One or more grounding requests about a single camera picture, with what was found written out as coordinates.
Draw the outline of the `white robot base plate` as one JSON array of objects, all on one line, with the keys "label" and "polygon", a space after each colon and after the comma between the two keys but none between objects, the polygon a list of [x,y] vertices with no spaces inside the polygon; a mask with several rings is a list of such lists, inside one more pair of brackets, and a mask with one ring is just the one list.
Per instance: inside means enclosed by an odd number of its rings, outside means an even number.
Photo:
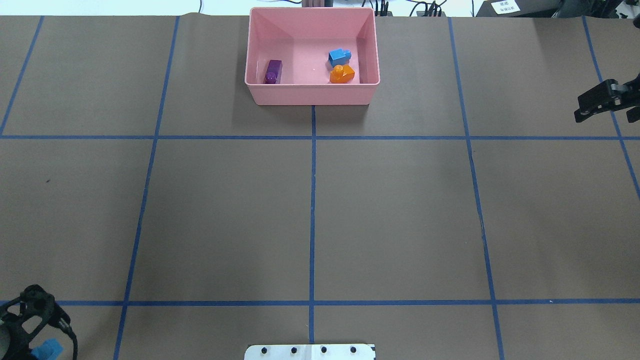
[{"label": "white robot base plate", "polygon": [[245,360],[375,360],[374,344],[256,344],[247,347]]}]

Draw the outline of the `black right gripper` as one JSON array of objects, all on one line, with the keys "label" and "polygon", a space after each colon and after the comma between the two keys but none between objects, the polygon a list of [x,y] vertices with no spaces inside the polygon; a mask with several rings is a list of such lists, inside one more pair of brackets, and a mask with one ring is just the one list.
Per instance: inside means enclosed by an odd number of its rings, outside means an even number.
[{"label": "black right gripper", "polygon": [[625,83],[607,79],[588,89],[577,98],[578,109],[574,121],[582,123],[586,119],[603,112],[626,110],[628,123],[640,120],[640,74]]}]

